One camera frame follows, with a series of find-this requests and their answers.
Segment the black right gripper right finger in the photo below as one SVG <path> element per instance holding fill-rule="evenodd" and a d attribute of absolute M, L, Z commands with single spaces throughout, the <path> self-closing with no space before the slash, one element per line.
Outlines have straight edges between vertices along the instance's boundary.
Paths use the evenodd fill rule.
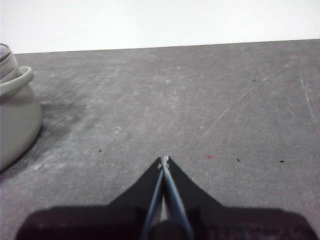
<path fill-rule="evenodd" d="M 169 157 L 163 158 L 170 218 L 193 240 L 314 240 L 306 218 L 280 208 L 225 206 L 197 186 Z"/>

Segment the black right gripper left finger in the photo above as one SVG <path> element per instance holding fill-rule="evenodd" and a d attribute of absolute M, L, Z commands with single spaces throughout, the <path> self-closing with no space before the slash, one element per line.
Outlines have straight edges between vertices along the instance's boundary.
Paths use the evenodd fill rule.
<path fill-rule="evenodd" d="M 54 206 L 31 213 L 17 240 L 138 240 L 159 186 L 161 159 L 109 204 Z"/>

